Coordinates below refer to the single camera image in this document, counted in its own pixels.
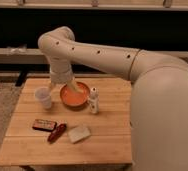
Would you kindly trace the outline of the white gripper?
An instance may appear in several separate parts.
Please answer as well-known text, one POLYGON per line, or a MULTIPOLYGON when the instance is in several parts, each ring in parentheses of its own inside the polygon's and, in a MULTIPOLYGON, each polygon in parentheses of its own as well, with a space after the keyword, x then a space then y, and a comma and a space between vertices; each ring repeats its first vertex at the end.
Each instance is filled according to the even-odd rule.
POLYGON ((50 78, 51 82, 55 84, 66 84, 67 86, 78 92, 79 88, 77 82, 72 79, 73 71, 69 60, 53 58, 50 61, 50 78))

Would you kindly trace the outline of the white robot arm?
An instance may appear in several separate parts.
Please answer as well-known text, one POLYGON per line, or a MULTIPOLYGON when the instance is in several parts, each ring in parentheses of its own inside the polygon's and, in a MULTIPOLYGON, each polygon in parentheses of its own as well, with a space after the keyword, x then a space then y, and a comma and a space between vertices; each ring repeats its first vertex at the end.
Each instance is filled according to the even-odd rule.
POLYGON ((72 80, 72 61, 132 84, 131 171, 188 171, 188 63, 143 49, 79 43, 68 27, 42 34, 51 82, 72 80))

